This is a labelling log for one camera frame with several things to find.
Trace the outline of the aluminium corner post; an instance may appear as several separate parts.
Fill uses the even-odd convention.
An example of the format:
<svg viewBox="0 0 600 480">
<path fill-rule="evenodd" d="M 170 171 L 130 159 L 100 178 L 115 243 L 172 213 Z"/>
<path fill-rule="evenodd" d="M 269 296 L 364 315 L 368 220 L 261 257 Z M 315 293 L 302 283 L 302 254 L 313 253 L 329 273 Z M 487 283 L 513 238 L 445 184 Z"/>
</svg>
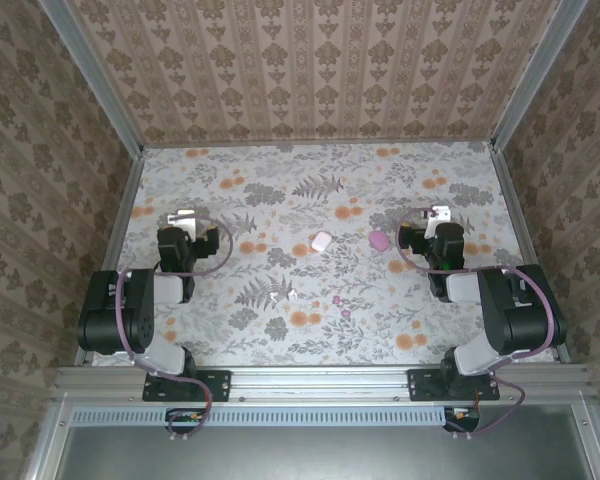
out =
<svg viewBox="0 0 600 480">
<path fill-rule="evenodd" d="M 496 153 L 511 140 L 588 3 L 560 0 L 495 127 L 491 144 Z"/>
<path fill-rule="evenodd" d="M 43 10 L 65 44 L 71 57 L 93 91 L 120 141 L 133 162 L 142 155 L 143 141 L 131 115 L 126 111 L 121 96 L 109 80 L 105 66 L 97 58 L 84 29 L 66 0 L 39 0 Z"/>
</svg>

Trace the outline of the aluminium side rail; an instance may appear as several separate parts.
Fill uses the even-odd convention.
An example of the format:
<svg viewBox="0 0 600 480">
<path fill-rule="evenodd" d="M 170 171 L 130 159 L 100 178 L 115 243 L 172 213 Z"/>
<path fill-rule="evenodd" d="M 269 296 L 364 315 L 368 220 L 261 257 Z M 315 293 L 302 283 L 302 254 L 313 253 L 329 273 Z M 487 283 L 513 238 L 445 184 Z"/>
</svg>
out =
<svg viewBox="0 0 600 480">
<path fill-rule="evenodd" d="M 119 209 L 111 229 L 107 250 L 100 270 L 116 270 L 124 245 L 125 235 L 132 215 L 134 200 L 140 187 L 144 168 L 143 152 L 131 162 L 129 176 L 120 200 Z"/>
<path fill-rule="evenodd" d="M 487 146 L 489 147 L 501 192 L 509 212 L 521 258 L 525 263 L 538 264 L 538 257 L 524 218 L 513 180 L 507 168 L 504 154 L 501 151 L 496 150 L 491 143 L 487 143 Z"/>
</svg>

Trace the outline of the aluminium lower frame bar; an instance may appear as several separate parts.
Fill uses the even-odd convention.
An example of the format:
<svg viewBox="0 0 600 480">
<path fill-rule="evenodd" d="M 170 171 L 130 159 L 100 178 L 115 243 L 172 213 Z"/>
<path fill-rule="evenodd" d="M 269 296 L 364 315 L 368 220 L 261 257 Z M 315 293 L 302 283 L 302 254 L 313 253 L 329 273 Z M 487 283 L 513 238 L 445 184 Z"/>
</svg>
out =
<svg viewBox="0 0 600 480">
<path fill-rule="evenodd" d="M 73 408 L 52 403 L 41 424 L 24 480 L 55 480 L 67 444 Z"/>
<path fill-rule="evenodd" d="M 592 479 L 600 480 L 600 407 L 581 401 L 572 413 Z"/>
</svg>

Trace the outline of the right aluminium corner post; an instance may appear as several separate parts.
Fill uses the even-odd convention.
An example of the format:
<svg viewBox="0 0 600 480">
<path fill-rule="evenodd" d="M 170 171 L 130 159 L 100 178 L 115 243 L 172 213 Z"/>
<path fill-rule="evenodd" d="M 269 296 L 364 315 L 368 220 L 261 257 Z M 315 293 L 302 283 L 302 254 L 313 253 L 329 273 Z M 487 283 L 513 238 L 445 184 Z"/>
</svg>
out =
<svg viewBox="0 0 600 480">
<path fill-rule="evenodd" d="M 511 140 L 588 3 L 560 0 L 495 127 L 491 144 L 496 153 Z"/>
</svg>

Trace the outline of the right aluminium side rail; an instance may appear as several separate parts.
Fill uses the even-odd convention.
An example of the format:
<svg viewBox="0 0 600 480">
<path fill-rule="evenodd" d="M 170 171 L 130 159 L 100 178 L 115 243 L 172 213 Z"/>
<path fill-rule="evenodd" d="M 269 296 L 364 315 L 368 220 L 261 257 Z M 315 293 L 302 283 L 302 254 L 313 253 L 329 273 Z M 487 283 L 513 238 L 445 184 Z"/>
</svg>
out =
<svg viewBox="0 0 600 480">
<path fill-rule="evenodd" d="M 507 168 L 504 154 L 501 151 L 496 150 L 491 143 L 487 143 L 487 146 L 489 147 L 501 192 L 509 212 L 521 258 L 525 263 L 538 264 L 538 257 L 524 218 L 513 180 Z"/>
</svg>

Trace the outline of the left aluminium corner post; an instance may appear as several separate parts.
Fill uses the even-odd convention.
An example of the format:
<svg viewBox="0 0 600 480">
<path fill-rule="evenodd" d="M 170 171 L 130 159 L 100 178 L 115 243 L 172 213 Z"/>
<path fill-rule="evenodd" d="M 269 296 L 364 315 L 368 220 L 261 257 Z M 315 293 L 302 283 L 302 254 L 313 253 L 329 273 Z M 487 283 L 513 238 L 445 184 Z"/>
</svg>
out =
<svg viewBox="0 0 600 480">
<path fill-rule="evenodd" d="M 71 57 L 93 91 L 120 141 L 133 162 L 142 155 L 143 141 L 131 115 L 126 111 L 121 96 L 109 80 L 105 66 L 97 58 L 84 29 L 66 0 L 39 0 L 43 10 L 65 44 Z"/>
</svg>

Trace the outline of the left aluminium side rail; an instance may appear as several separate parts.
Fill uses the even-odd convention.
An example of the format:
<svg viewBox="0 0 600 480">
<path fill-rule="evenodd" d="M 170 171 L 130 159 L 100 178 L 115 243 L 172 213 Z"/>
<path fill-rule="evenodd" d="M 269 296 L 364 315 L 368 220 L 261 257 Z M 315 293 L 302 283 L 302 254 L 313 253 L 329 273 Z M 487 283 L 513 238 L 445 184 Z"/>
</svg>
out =
<svg viewBox="0 0 600 480">
<path fill-rule="evenodd" d="M 111 229 L 107 250 L 100 270 L 116 270 L 124 245 L 125 235 L 132 215 L 134 200 L 140 187 L 144 168 L 143 152 L 131 162 L 129 176 L 120 200 L 119 209 Z"/>
</svg>

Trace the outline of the long aluminium base rail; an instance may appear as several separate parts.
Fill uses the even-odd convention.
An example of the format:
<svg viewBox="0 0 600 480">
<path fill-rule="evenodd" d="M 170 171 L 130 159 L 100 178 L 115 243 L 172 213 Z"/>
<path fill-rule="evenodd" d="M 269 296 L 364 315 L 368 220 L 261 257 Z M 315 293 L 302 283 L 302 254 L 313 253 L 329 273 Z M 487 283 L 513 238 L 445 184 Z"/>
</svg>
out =
<svg viewBox="0 0 600 480">
<path fill-rule="evenodd" d="M 415 390 L 412 378 L 424 365 L 235 367 L 221 382 L 225 405 L 374 405 L 408 404 Z M 528 404 L 571 404 L 594 401 L 597 395 L 582 365 L 511 364 L 499 370 L 500 398 L 509 405 L 518 398 L 509 385 L 526 392 Z M 62 368 L 52 399 L 89 405 L 140 404 L 145 374 L 130 367 Z"/>
</svg>

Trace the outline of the thin aluminium wall rail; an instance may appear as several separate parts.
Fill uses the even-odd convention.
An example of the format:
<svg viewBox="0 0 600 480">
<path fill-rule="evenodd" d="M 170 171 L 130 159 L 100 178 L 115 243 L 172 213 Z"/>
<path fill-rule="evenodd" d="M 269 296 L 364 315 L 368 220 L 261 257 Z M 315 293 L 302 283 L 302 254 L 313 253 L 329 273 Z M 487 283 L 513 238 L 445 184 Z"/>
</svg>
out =
<svg viewBox="0 0 600 480">
<path fill-rule="evenodd" d="M 174 149 L 174 148 L 207 148 L 207 147 L 251 147 L 251 146 L 300 146 L 300 145 L 338 145 L 338 144 L 411 144 L 411 143 L 459 143 L 481 142 L 492 144 L 489 138 L 469 137 L 418 137 L 418 138 L 356 138 L 356 139 L 291 139 L 291 140 L 247 140 L 247 141 L 209 141 L 209 142 L 181 142 L 181 143 L 146 143 L 143 150 L 147 149 Z"/>
</svg>

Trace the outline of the grey metal panel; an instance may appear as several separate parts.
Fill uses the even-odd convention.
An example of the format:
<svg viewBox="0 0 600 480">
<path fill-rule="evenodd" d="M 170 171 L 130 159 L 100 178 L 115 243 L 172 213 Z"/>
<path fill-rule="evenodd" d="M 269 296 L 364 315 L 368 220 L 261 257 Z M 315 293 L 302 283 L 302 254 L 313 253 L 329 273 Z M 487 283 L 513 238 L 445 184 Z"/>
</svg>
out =
<svg viewBox="0 0 600 480">
<path fill-rule="evenodd" d="M 569 423 L 439 428 L 77 428 L 57 480 L 593 480 Z"/>
</svg>

